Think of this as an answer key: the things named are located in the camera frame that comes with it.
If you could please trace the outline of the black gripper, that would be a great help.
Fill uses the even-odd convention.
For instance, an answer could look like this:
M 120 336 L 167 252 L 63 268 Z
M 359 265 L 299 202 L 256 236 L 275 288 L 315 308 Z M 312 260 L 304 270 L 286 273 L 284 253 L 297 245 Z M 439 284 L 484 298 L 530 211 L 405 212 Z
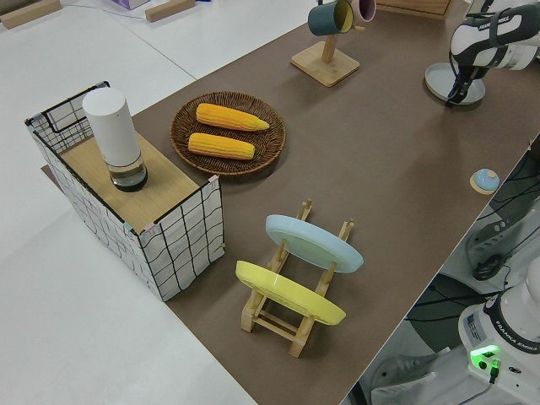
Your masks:
M 452 85 L 445 103 L 447 107 L 452 107 L 463 102 L 468 94 L 469 87 L 473 80 L 481 79 L 486 75 L 485 67 L 458 65 L 458 74 L 455 83 Z

